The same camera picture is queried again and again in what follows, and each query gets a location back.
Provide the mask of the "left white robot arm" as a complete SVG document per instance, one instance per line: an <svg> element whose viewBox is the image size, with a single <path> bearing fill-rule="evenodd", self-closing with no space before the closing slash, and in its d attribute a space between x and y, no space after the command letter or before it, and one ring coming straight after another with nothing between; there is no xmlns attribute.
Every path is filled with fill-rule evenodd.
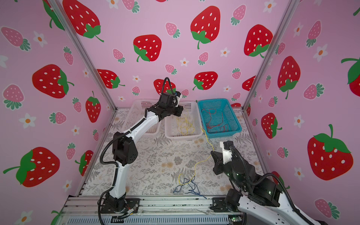
<svg viewBox="0 0 360 225"><path fill-rule="evenodd" d="M132 164L138 157L136 143L154 125L161 122L167 116L180 117L183 106L179 105L182 94L172 88L169 78L163 80L159 101L146 108L144 116L132 127L123 133L115 133L113 139L106 145L100 154L99 162L102 165L114 165L114 179L111 187L100 195L98 200L98 218L100 224L103 210L110 209L116 213L124 213L121 219L130 215L130 211L124 212L126 202L126 180Z"/></svg>

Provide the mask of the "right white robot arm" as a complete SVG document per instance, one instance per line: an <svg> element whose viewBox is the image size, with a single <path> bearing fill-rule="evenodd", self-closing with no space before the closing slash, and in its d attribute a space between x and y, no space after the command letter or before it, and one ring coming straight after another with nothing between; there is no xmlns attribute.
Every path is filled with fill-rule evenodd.
<svg viewBox="0 0 360 225"><path fill-rule="evenodd" d="M231 159L213 151L213 171L228 177L232 188L226 197L213 199L211 209L215 212L242 212L269 225L324 225L324 221L312 219L295 206L280 181L274 182L267 173L255 172L254 166L236 154Z"/></svg>

